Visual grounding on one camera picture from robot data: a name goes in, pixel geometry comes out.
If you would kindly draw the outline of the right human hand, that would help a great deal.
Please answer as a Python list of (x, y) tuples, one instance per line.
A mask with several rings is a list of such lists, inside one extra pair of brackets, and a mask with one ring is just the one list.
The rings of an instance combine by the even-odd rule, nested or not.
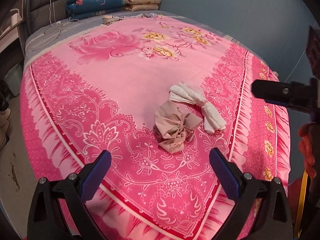
[(304, 124), (298, 131), (298, 136), (301, 141), (298, 143), (298, 149), (304, 157), (304, 169), (308, 176), (315, 178), (317, 172), (313, 165), (315, 164), (315, 157), (312, 153), (312, 143), (309, 135), (309, 129), (313, 123)]

